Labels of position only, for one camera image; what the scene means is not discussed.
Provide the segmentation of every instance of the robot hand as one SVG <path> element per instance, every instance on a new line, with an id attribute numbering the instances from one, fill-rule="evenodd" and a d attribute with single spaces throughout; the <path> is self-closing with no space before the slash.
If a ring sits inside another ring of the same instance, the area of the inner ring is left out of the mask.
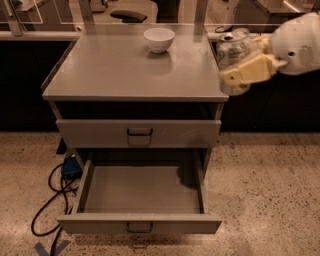
<path id="1" fill-rule="evenodd" d="M 277 72 L 299 75 L 318 70 L 320 16 L 308 13 L 289 20 L 272 34 L 249 41 L 248 49 L 248 55 L 221 68 L 223 84 L 241 86 L 269 80 Z"/>

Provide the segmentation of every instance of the drawer front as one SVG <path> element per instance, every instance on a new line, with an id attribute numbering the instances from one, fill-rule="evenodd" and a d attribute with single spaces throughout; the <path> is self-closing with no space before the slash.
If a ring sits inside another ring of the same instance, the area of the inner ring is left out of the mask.
<path id="1" fill-rule="evenodd" d="M 215 234 L 221 224 L 209 214 L 74 214 L 60 216 L 58 222 L 68 233 L 94 234 Z"/>
<path id="2" fill-rule="evenodd" d="M 219 120 L 58 120 L 70 148 L 210 148 Z"/>

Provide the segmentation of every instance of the white bowl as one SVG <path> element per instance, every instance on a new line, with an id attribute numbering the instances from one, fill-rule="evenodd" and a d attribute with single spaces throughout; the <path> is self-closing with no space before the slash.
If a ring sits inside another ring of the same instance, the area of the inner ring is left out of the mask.
<path id="1" fill-rule="evenodd" d="M 144 32 L 147 46 L 152 52 L 163 53 L 171 46 L 175 33 L 166 28 L 151 28 Z"/>

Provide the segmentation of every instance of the cabinet top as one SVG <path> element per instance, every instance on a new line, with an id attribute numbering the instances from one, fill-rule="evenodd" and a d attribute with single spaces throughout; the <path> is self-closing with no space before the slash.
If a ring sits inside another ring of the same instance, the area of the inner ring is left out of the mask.
<path id="1" fill-rule="evenodd" d="M 166 53 L 150 52 L 144 31 L 176 33 Z M 224 102 L 218 67 L 202 26 L 89 26 L 46 87 L 46 100 Z"/>

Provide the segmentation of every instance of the drawer handle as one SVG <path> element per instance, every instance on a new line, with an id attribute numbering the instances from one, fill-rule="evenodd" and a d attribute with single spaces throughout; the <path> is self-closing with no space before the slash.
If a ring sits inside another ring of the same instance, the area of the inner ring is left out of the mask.
<path id="1" fill-rule="evenodd" d="M 152 133 L 153 133 L 153 129 L 150 129 L 150 131 L 146 133 L 131 132 L 130 129 L 127 129 L 127 135 L 129 136 L 151 136 Z"/>
<path id="2" fill-rule="evenodd" d="M 146 234 L 146 233 L 151 233 L 152 229 L 153 229 L 153 223 L 150 223 L 150 227 L 147 230 L 133 230 L 133 229 L 130 229 L 130 223 L 127 223 L 127 232 L 128 233 Z"/>

